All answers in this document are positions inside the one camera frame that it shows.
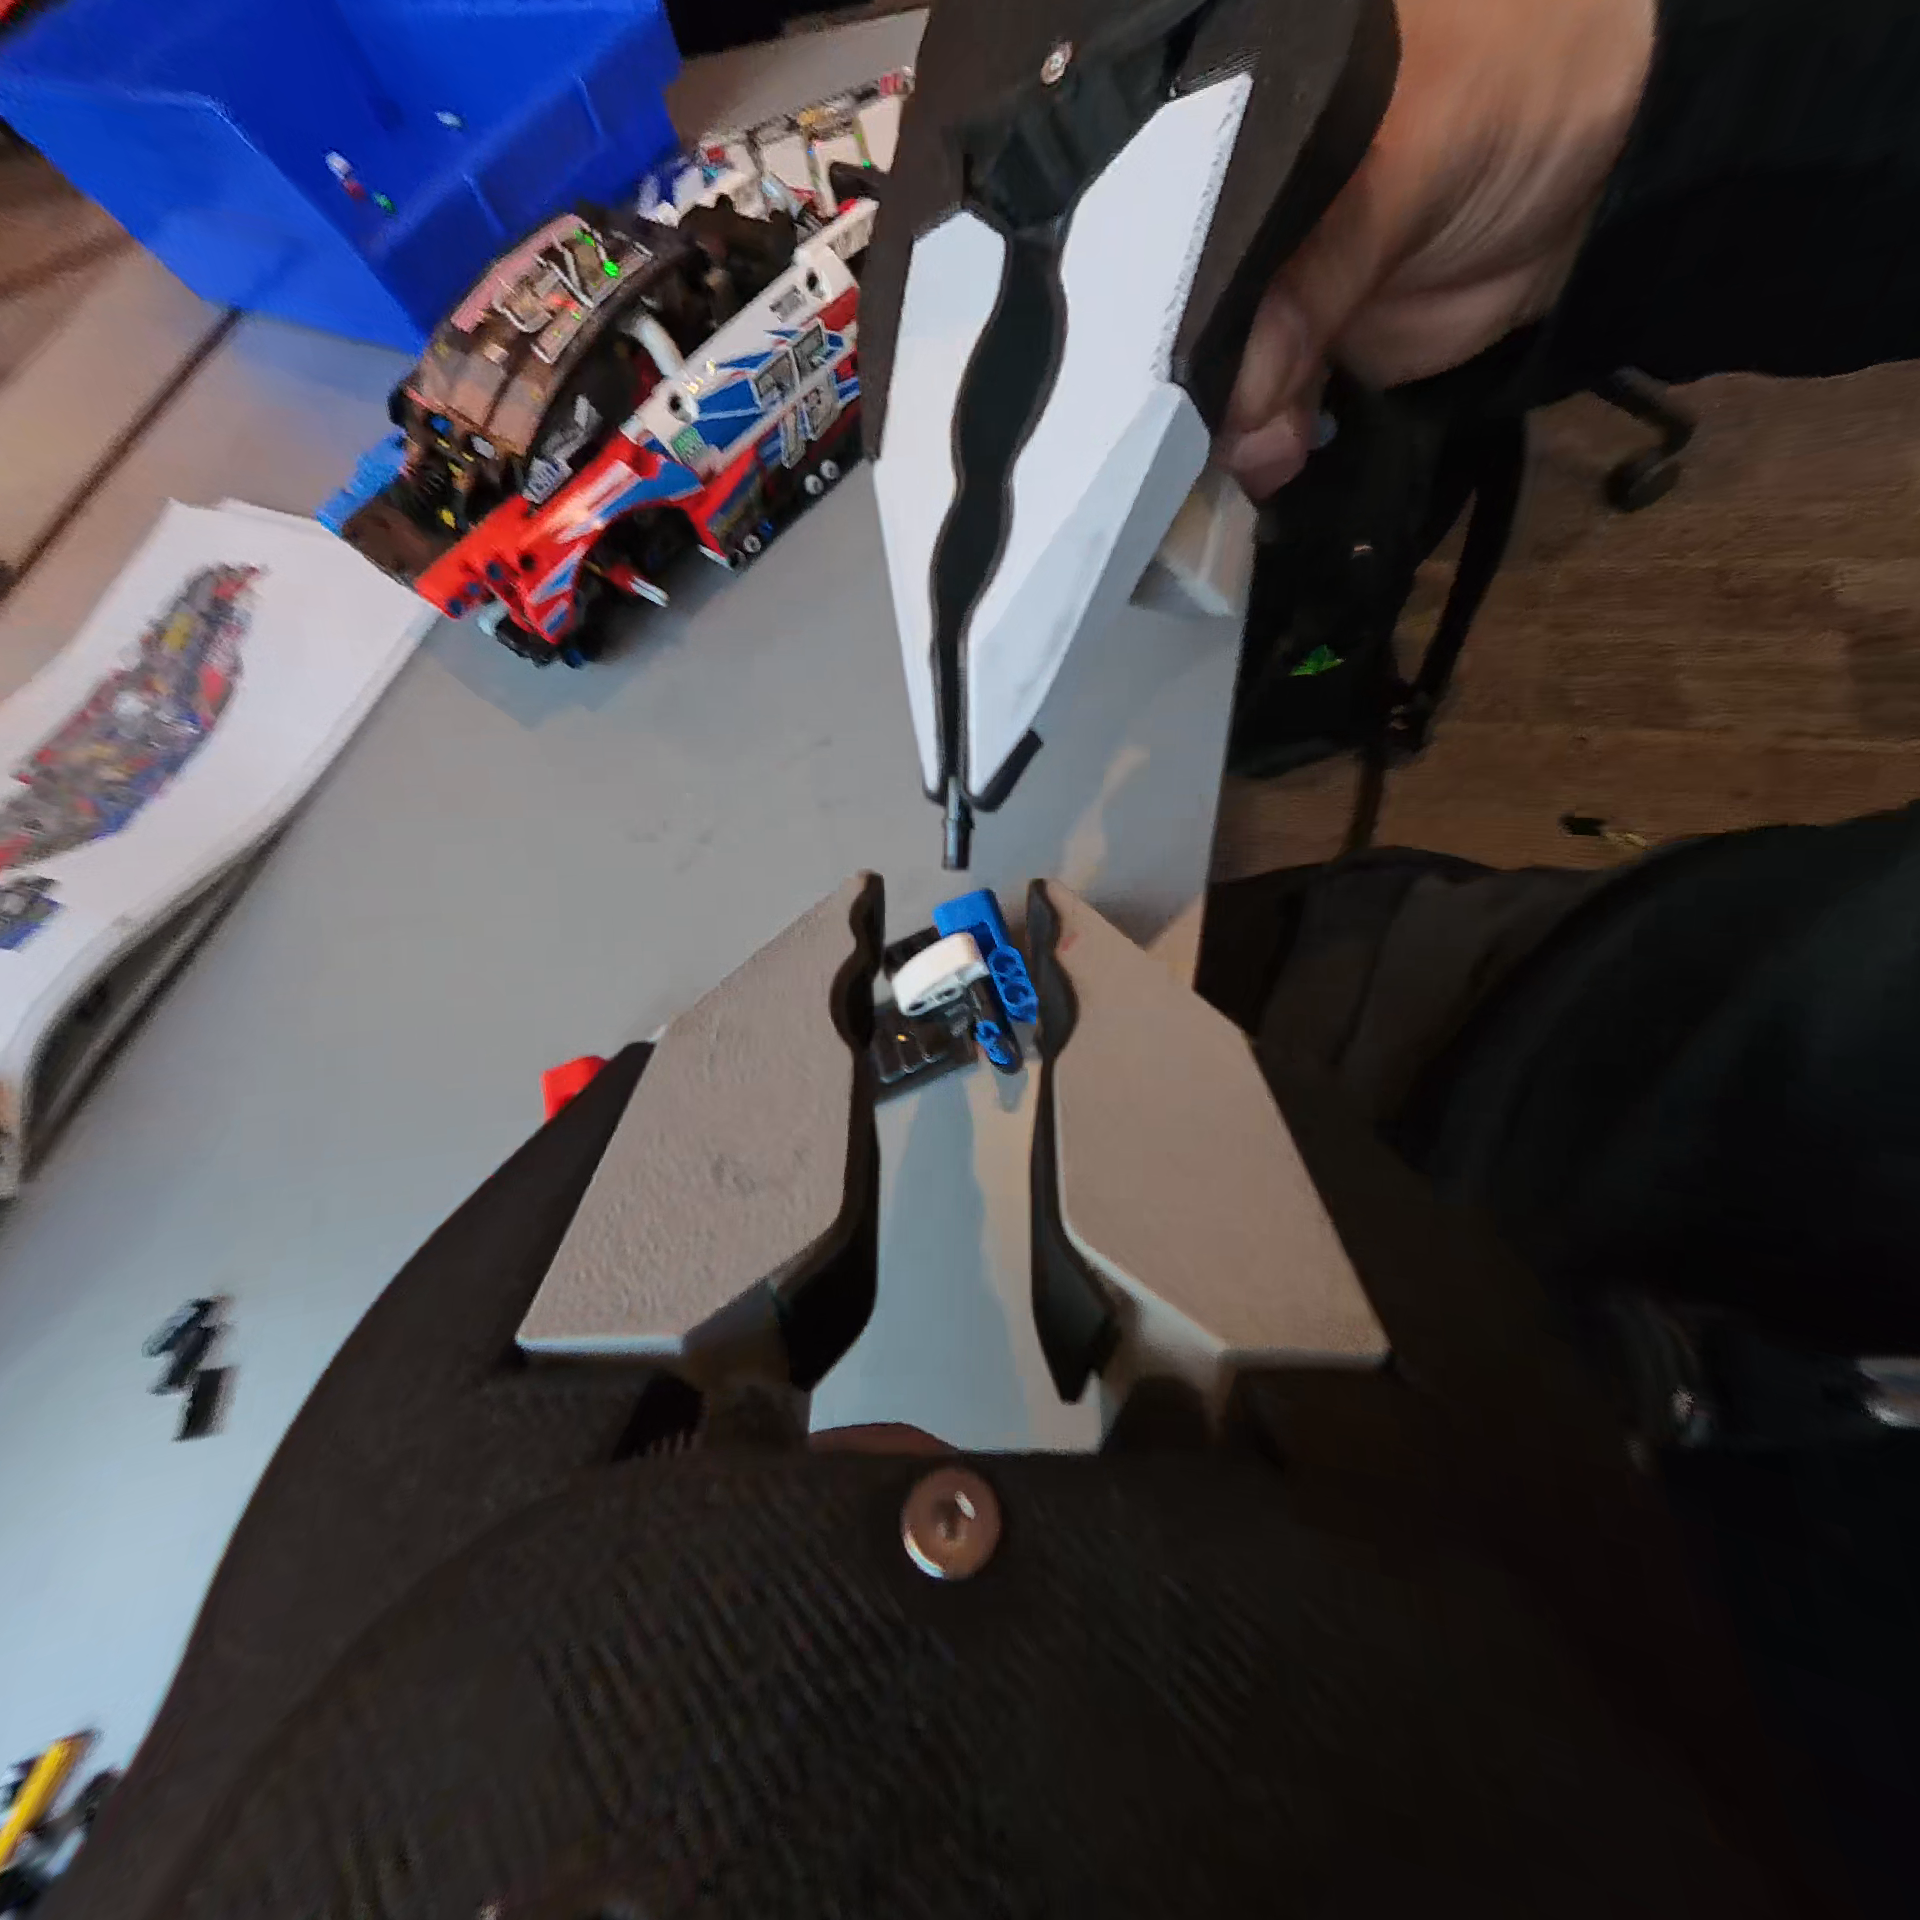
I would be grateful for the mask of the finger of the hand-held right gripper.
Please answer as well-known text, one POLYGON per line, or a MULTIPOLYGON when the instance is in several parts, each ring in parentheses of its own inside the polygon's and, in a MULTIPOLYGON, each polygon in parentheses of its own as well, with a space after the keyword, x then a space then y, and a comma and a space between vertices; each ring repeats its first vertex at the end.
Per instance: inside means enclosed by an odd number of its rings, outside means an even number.
POLYGON ((1154 108, 1038 254, 1044 389, 957 650, 957 786, 973 813, 997 811, 1020 780, 1082 624, 1128 594, 1206 464, 1171 349, 1252 88, 1244 70, 1154 108))
POLYGON ((920 235, 910 252, 888 415, 874 468, 885 575, 914 723, 922 784, 947 788, 937 669, 937 546, 962 496, 956 420, 964 383, 1000 302, 1006 238, 970 208, 920 235))

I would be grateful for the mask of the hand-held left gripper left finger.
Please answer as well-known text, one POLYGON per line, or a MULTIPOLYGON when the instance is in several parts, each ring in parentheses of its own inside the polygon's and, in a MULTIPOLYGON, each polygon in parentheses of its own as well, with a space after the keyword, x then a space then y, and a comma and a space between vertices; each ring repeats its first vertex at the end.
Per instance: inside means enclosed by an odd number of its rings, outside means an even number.
POLYGON ((516 1331, 537 1363, 810 1394, 877 1295, 874 983, 856 874, 670 1020, 516 1331))

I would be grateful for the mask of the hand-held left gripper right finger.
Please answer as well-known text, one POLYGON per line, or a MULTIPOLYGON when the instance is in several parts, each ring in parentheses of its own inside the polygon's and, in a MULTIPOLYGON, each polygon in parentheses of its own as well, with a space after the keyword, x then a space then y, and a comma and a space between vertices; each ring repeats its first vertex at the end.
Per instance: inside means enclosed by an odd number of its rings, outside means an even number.
POLYGON ((1247 1033, 1065 883, 1026 893, 1038 1005, 1034 1331, 1065 1403, 1378 1372, 1389 1340, 1247 1033))

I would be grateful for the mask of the blue white brick assembly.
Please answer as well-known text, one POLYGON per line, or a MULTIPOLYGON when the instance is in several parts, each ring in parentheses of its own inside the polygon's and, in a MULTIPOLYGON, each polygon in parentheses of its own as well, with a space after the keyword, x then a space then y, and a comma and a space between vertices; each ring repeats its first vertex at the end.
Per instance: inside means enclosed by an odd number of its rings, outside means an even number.
POLYGON ((880 1096, 984 1065, 1024 1068, 1038 996, 992 889, 934 907, 922 931, 883 952, 871 1062, 880 1096))

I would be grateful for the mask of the grey desk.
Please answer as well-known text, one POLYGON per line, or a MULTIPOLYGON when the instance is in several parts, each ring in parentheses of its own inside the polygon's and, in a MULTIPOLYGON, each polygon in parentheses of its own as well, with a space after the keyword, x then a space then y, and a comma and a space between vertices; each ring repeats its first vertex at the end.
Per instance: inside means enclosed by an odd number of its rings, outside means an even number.
MULTIPOLYGON (((3 689, 105 597, 170 497, 310 512, 406 355, 227 331, 3 601, 3 689)), ((437 624, 3 1211, 3 1768, 92 1730, 124 1764, 259 1477, 420 1243, 611 1057, 859 868, 888 931, 1065 879, 1190 971, 1238 630, 1123 605, 1042 752, 941 876, 861 465, 739 577, 695 562, 597 667, 437 624), (143 1340, 223 1295, 225 1421, 179 1443, 143 1340)), ((889 1101, 882 1295, 817 1428, 1082 1450, 1026 1292, 1029 1075, 889 1101)))

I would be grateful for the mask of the person's right hand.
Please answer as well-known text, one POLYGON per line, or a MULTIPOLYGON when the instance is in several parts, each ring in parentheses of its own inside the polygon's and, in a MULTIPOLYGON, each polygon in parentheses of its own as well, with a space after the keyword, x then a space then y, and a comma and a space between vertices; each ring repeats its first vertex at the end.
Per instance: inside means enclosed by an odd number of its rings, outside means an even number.
POLYGON ((1248 497, 1320 444, 1323 389, 1452 370, 1538 320, 1651 69, 1651 2, 1399 2, 1391 100, 1362 166, 1273 276, 1216 460, 1248 497))

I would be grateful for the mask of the red blue brick toy car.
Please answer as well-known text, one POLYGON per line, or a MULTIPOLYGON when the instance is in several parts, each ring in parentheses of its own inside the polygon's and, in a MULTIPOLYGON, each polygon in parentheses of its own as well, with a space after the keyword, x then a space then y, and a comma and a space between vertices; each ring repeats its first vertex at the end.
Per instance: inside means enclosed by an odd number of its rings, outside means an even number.
POLYGON ((859 283, 910 64, 670 151, 496 256, 318 522, 516 658, 736 572, 859 457, 859 283))

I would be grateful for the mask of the white instruction booklet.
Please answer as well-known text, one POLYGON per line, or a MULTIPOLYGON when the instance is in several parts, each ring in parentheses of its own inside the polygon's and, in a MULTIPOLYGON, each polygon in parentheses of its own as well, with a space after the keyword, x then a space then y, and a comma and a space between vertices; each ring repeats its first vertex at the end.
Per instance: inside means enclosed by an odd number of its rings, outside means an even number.
POLYGON ((3 702, 6 1201, 436 620, 316 520, 171 499, 3 702))

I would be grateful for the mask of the blue plastic bin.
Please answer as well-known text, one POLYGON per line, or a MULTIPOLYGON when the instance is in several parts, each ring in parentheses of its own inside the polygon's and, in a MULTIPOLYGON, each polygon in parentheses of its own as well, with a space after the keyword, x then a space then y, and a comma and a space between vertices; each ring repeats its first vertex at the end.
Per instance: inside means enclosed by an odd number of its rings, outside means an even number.
POLYGON ((675 144, 653 2, 66 2, 3 122, 200 299, 418 349, 481 270, 675 144))

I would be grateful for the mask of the yellow brick piece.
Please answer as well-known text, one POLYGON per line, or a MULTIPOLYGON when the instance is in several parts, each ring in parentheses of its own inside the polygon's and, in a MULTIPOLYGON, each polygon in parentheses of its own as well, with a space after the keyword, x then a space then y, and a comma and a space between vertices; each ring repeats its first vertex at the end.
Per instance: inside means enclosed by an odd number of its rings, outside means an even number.
POLYGON ((60 1737, 13 1768, 1 1790, 1 1868, 11 1868, 27 1842, 58 1806, 76 1768, 89 1758, 98 1730, 60 1737))

